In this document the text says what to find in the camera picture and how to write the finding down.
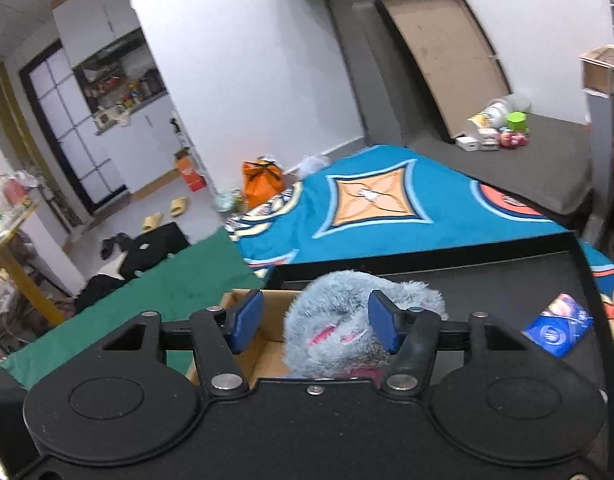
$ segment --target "wall cabinet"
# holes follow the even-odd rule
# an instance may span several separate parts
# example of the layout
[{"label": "wall cabinet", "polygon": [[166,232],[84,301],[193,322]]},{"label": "wall cabinet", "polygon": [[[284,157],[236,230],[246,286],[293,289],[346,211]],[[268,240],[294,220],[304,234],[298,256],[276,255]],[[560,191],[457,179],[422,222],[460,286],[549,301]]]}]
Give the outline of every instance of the wall cabinet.
[{"label": "wall cabinet", "polygon": [[140,27],[129,0],[67,0],[53,17],[71,66]]},{"label": "wall cabinet", "polygon": [[129,0],[102,0],[109,17],[109,25],[116,39],[122,38],[140,27],[138,16]]},{"label": "wall cabinet", "polygon": [[115,39],[102,0],[68,0],[53,9],[53,17],[71,66]]}]

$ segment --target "circular pad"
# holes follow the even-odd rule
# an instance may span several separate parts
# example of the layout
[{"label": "circular pad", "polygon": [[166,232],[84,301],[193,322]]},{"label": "circular pad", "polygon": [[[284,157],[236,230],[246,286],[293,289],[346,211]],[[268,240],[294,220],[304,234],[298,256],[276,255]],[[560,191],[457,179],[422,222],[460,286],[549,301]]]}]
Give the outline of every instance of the circular pad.
[{"label": "circular pad", "polygon": [[143,398],[139,384],[129,379],[101,377],[78,386],[69,397],[69,404],[87,418],[111,420],[136,410]]},{"label": "circular pad", "polygon": [[76,358],[37,383],[24,420],[39,447],[70,462],[109,466],[141,460],[183,433],[197,413],[196,389],[137,353]]},{"label": "circular pad", "polygon": [[514,377],[488,387],[487,402],[500,415],[530,420],[552,413],[560,403],[560,395],[547,383]]},{"label": "circular pad", "polygon": [[510,465],[554,462],[584,449],[602,428],[605,406],[587,380],[529,352],[487,357],[437,385],[432,412],[463,448]]}]

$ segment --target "stuffed animal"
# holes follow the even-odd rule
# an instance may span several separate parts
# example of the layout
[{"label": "stuffed animal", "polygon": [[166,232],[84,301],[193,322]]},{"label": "stuffed animal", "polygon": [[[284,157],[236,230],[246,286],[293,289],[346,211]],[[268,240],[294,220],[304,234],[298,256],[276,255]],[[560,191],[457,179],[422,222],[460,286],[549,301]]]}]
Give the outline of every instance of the stuffed animal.
[{"label": "stuffed animal", "polygon": [[332,272],[309,284],[287,311],[284,362],[291,376],[378,380],[389,355],[369,324],[367,303],[377,289],[402,310],[422,307],[447,319],[442,296],[426,283],[394,283],[354,270]]}]

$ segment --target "gray cushion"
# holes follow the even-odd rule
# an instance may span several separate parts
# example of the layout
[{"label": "gray cushion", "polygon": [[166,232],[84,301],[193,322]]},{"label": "gray cushion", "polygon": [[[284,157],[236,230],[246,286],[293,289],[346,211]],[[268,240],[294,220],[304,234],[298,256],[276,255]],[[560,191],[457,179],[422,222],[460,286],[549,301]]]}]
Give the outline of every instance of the gray cushion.
[{"label": "gray cushion", "polygon": [[589,193],[591,160],[584,126],[530,115],[529,144],[497,152],[465,152],[433,134],[409,147],[421,155],[561,215],[576,211]]}]

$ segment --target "green cloth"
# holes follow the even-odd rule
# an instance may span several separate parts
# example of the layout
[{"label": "green cloth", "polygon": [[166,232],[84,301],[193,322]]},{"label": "green cloth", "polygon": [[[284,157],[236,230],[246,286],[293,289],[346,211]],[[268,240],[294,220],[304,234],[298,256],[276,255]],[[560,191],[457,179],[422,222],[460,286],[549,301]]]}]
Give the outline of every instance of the green cloth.
[{"label": "green cloth", "polygon": [[[220,303],[232,288],[260,288],[262,281],[247,267],[224,229],[165,260],[0,365],[29,389],[51,371],[145,310],[163,321],[188,319]],[[189,351],[167,352],[167,364],[186,373]]]}]

